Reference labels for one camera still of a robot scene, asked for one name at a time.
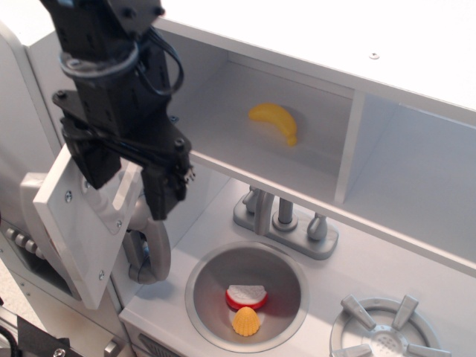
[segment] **faucet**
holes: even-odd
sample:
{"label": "faucet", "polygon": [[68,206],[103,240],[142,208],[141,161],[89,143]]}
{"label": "faucet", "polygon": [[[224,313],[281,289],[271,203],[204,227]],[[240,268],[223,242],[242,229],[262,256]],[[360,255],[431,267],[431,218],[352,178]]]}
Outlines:
{"label": "faucet", "polygon": [[243,199],[248,212],[254,214],[254,233],[265,236],[271,224],[271,209],[274,195],[250,186],[249,194]]}
{"label": "faucet", "polygon": [[311,218],[299,210],[293,212],[294,204],[283,198],[280,198],[278,211],[271,215],[273,202],[273,194],[250,186],[248,194],[234,208],[235,223],[312,259],[330,257],[337,245],[339,233],[334,226],[327,224],[324,215],[315,213],[314,218]]}

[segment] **metal sink basin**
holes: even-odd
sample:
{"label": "metal sink basin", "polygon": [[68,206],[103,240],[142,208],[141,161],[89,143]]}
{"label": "metal sink basin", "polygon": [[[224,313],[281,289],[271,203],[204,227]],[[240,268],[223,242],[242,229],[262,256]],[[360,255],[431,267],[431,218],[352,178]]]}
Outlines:
{"label": "metal sink basin", "polygon": [[[231,322],[236,310],[225,300],[230,285],[262,285],[268,301],[257,310],[261,327],[242,337]],[[187,313],[196,330],[225,350],[255,353],[293,336],[309,306],[309,290],[300,266],[287,254],[259,242],[224,245],[197,264],[185,290]]]}

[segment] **black mechanical part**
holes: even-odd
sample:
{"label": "black mechanical part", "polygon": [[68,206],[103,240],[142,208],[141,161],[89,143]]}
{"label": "black mechanical part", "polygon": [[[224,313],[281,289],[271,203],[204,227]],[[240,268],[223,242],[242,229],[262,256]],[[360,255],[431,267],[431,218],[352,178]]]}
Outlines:
{"label": "black mechanical part", "polygon": [[68,338],[55,338],[28,321],[18,317],[18,348],[22,357],[51,357],[58,356],[59,350],[64,350],[64,356],[82,357],[71,349]]}
{"label": "black mechanical part", "polygon": [[[62,69],[77,91],[58,91],[62,133],[86,180],[101,188],[120,157],[143,167],[153,219],[166,219],[193,178],[190,142],[167,115],[183,81],[175,50],[151,27],[159,0],[41,0],[62,46]],[[165,54],[178,65],[170,85]]]}
{"label": "black mechanical part", "polygon": [[8,344],[10,345],[10,356],[19,357],[18,344],[16,343],[15,337],[13,337],[12,333],[7,328],[0,325],[0,335],[5,337]]}

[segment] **toy watermelon slice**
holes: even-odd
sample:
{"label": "toy watermelon slice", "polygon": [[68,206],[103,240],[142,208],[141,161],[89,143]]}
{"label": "toy watermelon slice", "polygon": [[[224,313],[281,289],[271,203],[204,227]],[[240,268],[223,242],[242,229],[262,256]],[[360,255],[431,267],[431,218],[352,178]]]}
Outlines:
{"label": "toy watermelon slice", "polygon": [[268,300],[268,293],[261,285],[230,285],[225,295],[228,305],[236,310],[245,306],[256,310]]}

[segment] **toy kitchen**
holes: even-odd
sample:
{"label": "toy kitchen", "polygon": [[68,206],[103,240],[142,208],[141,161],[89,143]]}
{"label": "toy kitchen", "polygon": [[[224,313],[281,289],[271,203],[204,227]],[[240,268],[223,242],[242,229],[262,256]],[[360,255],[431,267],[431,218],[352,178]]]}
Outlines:
{"label": "toy kitchen", "polygon": [[85,179],[64,34],[3,2],[0,258],[49,334],[82,356],[475,355],[475,3],[163,0],[194,174],[154,220],[140,165]]}

